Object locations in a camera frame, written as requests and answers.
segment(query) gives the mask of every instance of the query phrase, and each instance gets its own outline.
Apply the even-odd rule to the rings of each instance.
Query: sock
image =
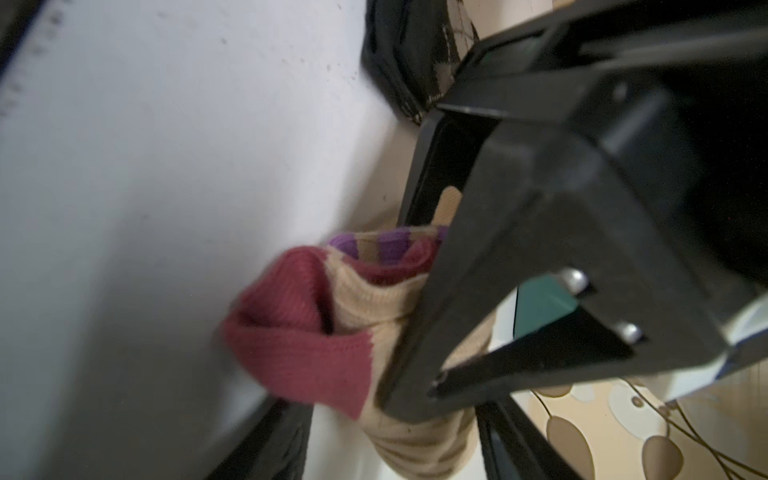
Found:
[[[356,420],[406,478],[448,478],[478,442],[474,409],[411,425],[374,403],[379,379],[419,299],[444,227],[335,237],[289,250],[247,289],[222,324],[234,355],[276,396],[323,403]],[[450,355],[484,353],[488,316]]]

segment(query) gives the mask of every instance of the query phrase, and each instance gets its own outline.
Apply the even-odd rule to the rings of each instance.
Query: teal object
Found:
[[[513,336],[519,339],[576,310],[578,301],[550,275],[538,276],[518,287]]]

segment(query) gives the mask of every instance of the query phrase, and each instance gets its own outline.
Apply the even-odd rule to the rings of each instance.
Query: screw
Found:
[[[587,274],[569,266],[558,272],[558,278],[571,295],[578,295],[589,286]]]
[[[634,323],[620,321],[614,327],[617,335],[628,345],[633,345],[643,336],[643,330]]]

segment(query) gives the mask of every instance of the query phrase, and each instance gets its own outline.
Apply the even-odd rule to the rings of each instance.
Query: dust spot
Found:
[[[53,25],[61,25],[64,21],[64,14],[61,12],[53,12],[53,15],[49,18]]]

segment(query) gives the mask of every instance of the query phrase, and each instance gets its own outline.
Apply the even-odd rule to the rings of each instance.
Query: purple stripe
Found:
[[[330,242],[328,242],[328,244],[337,250],[341,250],[354,259],[359,258],[359,253],[357,251],[357,240],[355,240],[354,233],[342,233],[341,235],[336,235],[331,239]]]
[[[437,227],[437,240],[440,242],[445,241],[445,236],[448,235],[448,228],[445,225]]]
[[[411,230],[398,228],[379,235],[379,262],[382,265],[398,263],[410,247]]]

